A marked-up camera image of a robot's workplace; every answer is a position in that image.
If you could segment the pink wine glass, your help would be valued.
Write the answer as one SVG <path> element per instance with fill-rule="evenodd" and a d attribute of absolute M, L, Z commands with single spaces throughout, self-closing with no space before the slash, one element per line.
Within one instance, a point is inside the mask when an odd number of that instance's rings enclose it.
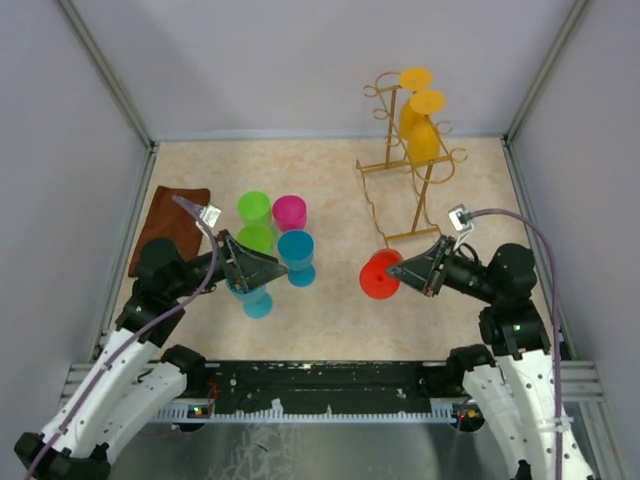
<path fill-rule="evenodd" d="M 307 205 L 297 195 L 284 195 L 272 205 L 272 215 L 281 232 L 302 230 L 307 222 Z"/>

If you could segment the green wine glass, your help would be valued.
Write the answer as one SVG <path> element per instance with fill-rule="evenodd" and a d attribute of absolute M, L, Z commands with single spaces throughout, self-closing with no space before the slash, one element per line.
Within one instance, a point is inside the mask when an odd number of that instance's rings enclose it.
<path fill-rule="evenodd" d="M 237 234 L 238 243 L 259 253 L 271 255 L 274 236 L 269 227 L 262 224 L 245 225 Z"/>
<path fill-rule="evenodd" d="M 246 192 L 237 201 L 236 208 L 245 225 L 269 226 L 271 223 L 271 200 L 263 191 Z"/>

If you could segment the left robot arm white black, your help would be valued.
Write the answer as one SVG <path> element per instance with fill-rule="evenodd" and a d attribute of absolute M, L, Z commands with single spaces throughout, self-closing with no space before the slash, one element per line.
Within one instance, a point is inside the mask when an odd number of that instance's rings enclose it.
<path fill-rule="evenodd" d="M 201 354 L 163 347 L 186 305 L 220 282 L 249 293 L 287 272 L 275 257 L 240 245 L 226 230 L 211 240 L 211 252 L 191 260 L 168 238 L 142 248 L 132 295 L 99 358 L 57 415 L 17 440 L 14 451 L 27 478 L 106 479 L 161 408 L 206 389 Z"/>

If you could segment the blue wine glass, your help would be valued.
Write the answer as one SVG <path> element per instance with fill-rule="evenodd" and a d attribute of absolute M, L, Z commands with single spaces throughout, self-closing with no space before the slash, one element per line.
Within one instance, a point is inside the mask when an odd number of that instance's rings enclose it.
<path fill-rule="evenodd" d="M 249 292 L 242 292 L 231 283 L 227 283 L 227 287 L 231 294 L 242 304 L 244 313 L 250 318 L 261 319 L 271 312 L 273 299 L 265 286 Z"/>
<path fill-rule="evenodd" d="M 280 236 L 277 250 L 288 268 L 288 280 L 293 286 L 304 288 L 314 282 L 314 247 L 312 236 L 304 230 L 289 230 Z"/>

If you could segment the red wine glass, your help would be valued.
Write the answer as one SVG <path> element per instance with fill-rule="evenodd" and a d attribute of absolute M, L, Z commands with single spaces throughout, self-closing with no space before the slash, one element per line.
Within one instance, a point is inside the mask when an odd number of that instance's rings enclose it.
<path fill-rule="evenodd" d="M 400 287 L 400 281 L 387 274 L 386 270 L 402 260 L 402 255 L 394 249 L 385 248 L 374 253 L 359 274 L 362 291 L 376 300 L 394 296 Z"/>

